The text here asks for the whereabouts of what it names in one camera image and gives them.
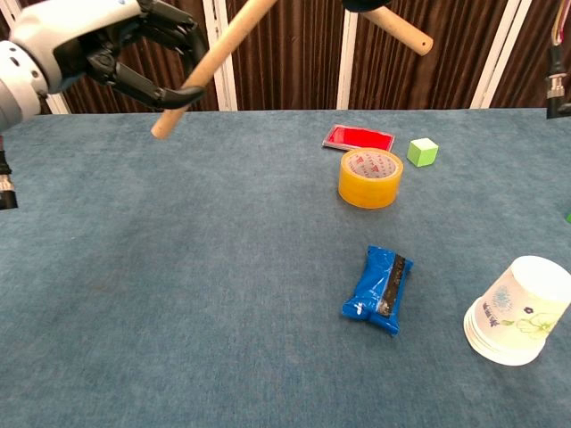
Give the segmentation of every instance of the yellow tape roll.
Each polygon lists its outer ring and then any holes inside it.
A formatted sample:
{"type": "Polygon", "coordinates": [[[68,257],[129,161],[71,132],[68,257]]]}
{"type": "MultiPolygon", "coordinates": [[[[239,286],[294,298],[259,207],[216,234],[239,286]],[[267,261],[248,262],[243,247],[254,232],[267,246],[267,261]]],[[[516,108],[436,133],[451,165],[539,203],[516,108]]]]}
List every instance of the yellow tape roll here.
{"type": "Polygon", "coordinates": [[[356,207],[386,207],[396,199],[403,170],[401,160],[385,150],[351,150],[341,159],[339,194],[356,207]]]}

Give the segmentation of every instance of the white cup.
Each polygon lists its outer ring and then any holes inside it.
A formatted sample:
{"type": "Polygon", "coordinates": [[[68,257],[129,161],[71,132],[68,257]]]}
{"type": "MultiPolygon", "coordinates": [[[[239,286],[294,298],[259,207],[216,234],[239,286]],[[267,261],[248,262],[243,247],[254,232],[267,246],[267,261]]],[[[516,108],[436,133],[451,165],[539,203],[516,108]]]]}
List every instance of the white cup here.
{"type": "Polygon", "coordinates": [[[571,302],[571,275],[558,264],[520,257],[464,316],[468,342],[506,366],[535,359],[571,302]]]}

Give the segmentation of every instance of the blue snack wrapper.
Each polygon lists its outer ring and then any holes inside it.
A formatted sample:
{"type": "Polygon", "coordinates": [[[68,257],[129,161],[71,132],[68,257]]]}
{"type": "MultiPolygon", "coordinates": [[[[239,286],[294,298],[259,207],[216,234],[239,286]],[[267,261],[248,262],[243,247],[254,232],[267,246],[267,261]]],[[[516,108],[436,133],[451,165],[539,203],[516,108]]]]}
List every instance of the blue snack wrapper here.
{"type": "Polygon", "coordinates": [[[369,245],[365,271],[353,297],[343,304],[343,315],[368,320],[396,335],[404,283],[412,265],[393,251],[369,245]]]}

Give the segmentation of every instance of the green foam block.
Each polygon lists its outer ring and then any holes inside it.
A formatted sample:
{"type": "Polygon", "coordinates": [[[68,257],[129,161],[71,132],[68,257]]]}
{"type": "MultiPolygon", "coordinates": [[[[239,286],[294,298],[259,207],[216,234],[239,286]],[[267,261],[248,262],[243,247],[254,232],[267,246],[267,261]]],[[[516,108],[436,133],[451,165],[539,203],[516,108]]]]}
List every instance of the green foam block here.
{"type": "Polygon", "coordinates": [[[432,165],[434,163],[437,153],[437,144],[430,138],[420,138],[410,142],[407,159],[411,161],[415,167],[425,167],[426,165],[432,165]]]}

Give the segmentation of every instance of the table surface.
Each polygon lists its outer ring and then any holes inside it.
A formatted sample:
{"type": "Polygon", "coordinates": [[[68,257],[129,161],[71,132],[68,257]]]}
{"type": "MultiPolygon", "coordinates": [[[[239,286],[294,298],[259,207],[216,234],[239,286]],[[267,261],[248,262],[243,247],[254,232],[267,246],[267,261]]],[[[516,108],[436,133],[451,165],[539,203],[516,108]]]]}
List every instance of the table surface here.
{"type": "Polygon", "coordinates": [[[571,120],[544,111],[51,116],[5,135],[0,426],[562,427],[571,316],[540,357],[468,345],[520,255],[571,268],[571,120]],[[332,125],[440,145],[384,210],[337,195],[332,125]],[[414,260],[392,338],[343,318],[367,246],[414,260]]]}

